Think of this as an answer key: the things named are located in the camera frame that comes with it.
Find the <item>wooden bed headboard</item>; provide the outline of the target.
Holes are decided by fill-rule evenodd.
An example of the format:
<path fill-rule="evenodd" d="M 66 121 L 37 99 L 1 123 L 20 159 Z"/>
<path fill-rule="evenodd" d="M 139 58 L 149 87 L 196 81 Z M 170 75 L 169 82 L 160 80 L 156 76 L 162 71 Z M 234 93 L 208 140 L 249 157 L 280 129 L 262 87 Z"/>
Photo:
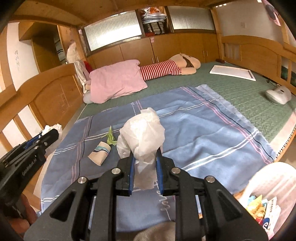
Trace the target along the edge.
<path fill-rule="evenodd" d="M 21 85 L 16 94 L 1 104 L 1 144 L 8 152 L 13 146 L 3 133 L 13 121 L 25 140 L 32 138 L 19 117 L 29 107 L 40 127 L 65 127 L 83 103 L 83 91 L 76 78 L 75 65 L 64 64 L 42 72 Z"/>

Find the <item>yellow chips bag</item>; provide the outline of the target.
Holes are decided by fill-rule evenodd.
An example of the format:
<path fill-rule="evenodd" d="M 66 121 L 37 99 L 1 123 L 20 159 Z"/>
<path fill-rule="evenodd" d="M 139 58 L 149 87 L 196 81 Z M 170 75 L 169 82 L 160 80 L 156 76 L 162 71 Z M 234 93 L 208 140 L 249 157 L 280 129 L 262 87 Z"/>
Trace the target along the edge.
<path fill-rule="evenodd" d="M 265 207 L 262 204 L 262 195 L 251 201 L 246 210 L 254 219 L 263 219 L 265 216 Z"/>

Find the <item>blue plaid blanket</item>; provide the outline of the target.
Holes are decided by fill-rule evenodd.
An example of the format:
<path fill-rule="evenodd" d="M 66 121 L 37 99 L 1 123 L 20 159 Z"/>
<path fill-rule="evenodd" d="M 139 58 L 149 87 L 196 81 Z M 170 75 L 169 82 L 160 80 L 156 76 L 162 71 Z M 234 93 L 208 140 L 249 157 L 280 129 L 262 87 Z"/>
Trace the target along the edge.
<path fill-rule="evenodd" d="M 212 175 L 230 192 L 243 190 L 252 176 L 275 159 L 263 134 L 207 85 L 180 87 L 75 122 L 56 149 L 43 178 L 41 208 L 47 209 L 77 178 L 101 176 L 119 160 L 116 148 L 101 166 L 89 154 L 108 130 L 115 137 L 127 120 L 152 108 L 165 128 L 163 155 L 190 175 Z"/>

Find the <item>green bed mat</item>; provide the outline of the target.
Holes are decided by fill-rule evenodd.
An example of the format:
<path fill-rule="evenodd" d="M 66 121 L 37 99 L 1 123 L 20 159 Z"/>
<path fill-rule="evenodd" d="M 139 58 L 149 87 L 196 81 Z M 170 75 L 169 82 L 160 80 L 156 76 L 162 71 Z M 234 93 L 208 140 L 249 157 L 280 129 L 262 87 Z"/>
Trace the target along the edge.
<path fill-rule="evenodd" d="M 285 105 L 275 105 L 265 97 L 273 82 L 254 72 L 255 81 L 211 74 L 213 62 L 204 63 L 193 75 L 165 76 L 147 82 L 147 88 L 131 95 L 111 99 L 103 104 L 88 104 L 80 118 L 95 115 L 103 110 L 129 104 L 135 100 L 182 86 L 208 85 L 235 106 L 264 137 L 271 142 L 295 111 L 295 96 Z"/>

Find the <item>wooden bed footboard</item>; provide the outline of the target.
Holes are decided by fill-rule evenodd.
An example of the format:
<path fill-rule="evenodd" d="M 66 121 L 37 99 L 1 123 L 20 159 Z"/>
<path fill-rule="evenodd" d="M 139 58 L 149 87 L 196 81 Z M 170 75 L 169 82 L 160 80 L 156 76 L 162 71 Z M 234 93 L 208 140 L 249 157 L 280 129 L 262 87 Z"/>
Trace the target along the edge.
<path fill-rule="evenodd" d="M 284 43 L 245 35 L 217 35 L 220 57 L 231 64 L 250 69 L 274 82 L 284 85 L 295 94 L 291 84 L 292 63 L 295 63 L 295 47 Z M 288 77 L 281 78 L 283 58 L 288 60 Z"/>

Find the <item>white trash bin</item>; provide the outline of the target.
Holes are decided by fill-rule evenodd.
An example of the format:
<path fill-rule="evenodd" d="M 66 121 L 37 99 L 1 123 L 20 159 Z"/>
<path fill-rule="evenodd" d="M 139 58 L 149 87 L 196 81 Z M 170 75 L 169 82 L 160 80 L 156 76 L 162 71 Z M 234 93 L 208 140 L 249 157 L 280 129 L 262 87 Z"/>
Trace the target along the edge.
<path fill-rule="evenodd" d="M 249 181 L 240 204 L 247 207 L 251 196 L 262 196 L 271 201 L 276 198 L 273 207 L 276 208 L 277 221 L 267 230 L 268 238 L 275 237 L 295 205 L 295 168 L 287 163 L 276 162 L 259 170 Z"/>

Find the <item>striped plush doll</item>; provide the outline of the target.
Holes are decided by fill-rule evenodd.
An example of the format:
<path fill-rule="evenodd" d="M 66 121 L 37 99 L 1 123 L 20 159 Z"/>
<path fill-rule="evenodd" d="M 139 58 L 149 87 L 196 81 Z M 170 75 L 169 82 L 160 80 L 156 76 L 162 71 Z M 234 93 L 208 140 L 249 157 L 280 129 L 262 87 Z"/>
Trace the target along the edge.
<path fill-rule="evenodd" d="M 144 81 L 167 75 L 192 75 L 201 67 L 201 62 L 186 54 L 180 53 L 169 60 L 140 67 Z"/>

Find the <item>white plush toy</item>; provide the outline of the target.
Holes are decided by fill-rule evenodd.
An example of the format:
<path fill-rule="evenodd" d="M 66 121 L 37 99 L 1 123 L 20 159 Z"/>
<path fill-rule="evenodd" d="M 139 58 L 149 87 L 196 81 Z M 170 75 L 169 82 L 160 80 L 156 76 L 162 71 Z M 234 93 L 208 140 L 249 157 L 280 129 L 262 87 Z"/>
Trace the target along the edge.
<path fill-rule="evenodd" d="M 67 50 L 66 59 L 67 59 L 68 63 L 74 63 L 74 62 L 80 60 L 80 56 L 79 56 L 75 42 L 70 44 L 70 46 Z"/>

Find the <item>white flat board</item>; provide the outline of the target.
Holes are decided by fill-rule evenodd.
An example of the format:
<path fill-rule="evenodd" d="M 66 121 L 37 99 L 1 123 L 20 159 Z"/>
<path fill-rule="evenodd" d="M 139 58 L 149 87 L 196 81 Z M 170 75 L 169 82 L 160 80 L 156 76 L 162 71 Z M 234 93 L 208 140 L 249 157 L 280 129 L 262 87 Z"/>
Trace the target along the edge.
<path fill-rule="evenodd" d="M 215 75 L 230 76 L 230 77 L 256 81 L 252 72 L 248 69 L 243 69 L 243 68 L 214 65 L 209 73 L 215 74 Z"/>

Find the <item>paper cup blue stripes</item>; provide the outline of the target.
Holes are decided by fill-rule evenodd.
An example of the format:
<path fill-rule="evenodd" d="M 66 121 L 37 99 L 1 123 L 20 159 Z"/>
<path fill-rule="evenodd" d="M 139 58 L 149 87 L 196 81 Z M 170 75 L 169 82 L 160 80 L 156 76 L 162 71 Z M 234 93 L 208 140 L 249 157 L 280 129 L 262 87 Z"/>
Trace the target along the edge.
<path fill-rule="evenodd" d="M 100 142 L 98 146 L 88 155 L 88 158 L 98 166 L 101 166 L 111 151 L 111 146 Z"/>

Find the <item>pink pillow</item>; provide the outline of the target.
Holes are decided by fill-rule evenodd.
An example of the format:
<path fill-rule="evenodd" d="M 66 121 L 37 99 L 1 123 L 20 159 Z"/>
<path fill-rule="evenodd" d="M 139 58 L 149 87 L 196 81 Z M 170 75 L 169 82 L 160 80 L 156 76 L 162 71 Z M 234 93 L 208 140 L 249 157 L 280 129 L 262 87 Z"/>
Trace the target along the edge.
<path fill-rule="evenodd" d="M 89 77 L 90 100 L 97 104 L 147 88 L 136 59 L 97 68 Z"/>

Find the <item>green paper scrap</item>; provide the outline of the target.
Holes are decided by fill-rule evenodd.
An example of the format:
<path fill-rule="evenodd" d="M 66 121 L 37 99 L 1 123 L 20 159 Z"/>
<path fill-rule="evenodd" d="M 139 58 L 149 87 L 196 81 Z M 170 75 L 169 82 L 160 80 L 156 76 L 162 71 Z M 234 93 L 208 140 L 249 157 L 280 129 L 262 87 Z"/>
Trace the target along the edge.
<path fill-rule="evenodd" d="M 107 140 L 106 140 L 106 143 L 108 145 L 117 145 L 117 140 L 115 139 L 114 135 L 113 135 L 113 132 L 112 132 L 112 126 L 109 127 L 109 130 L 108 132 L 102 136 L 103 138 L 104 137 L 107 137 Z"/>

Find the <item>white handheld device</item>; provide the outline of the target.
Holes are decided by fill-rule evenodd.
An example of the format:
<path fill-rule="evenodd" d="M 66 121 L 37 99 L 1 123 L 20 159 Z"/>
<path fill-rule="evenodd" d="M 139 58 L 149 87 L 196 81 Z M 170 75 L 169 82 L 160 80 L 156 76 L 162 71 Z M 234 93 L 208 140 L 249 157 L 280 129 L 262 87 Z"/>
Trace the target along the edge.
<path fill-rule="evenodd" d="M 285 86 L 267 90 L 265 94 L 268 100 L 276 105 L 285 105 L 292 99 L 292 93 Z"/>

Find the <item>wooden cabinet row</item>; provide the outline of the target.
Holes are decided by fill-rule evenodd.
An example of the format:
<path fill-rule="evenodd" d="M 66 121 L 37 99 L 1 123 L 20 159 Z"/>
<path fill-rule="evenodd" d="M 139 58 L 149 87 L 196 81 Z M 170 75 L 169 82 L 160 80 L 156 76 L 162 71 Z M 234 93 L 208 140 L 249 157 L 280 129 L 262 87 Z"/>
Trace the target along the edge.
<path fill-rule="evenodd" d="M 137 59 L 145 66 L 166 61 L 179 53 L 195 57 L 201 63 L 214 62 L 219 58 L 217 35 L 173 33 L 140 38 L 94 51 L 87 61 L 93 69 L 130 59 Z"/>

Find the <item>white tissue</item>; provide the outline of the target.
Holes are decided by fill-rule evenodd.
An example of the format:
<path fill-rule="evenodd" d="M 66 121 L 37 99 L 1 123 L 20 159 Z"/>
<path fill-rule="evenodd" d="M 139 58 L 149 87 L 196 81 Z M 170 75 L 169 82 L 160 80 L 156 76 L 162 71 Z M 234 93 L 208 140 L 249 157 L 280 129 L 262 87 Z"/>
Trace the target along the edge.
<path fill-rule="evenodd" d="M 156 153 L 165 141 L 165 128 L 152 108 L 142 109 L 119 130 L 116 148 L 120 158 L 133 153 L 134 186 L 140 190 L 154 189 L 157 180 Z"/>

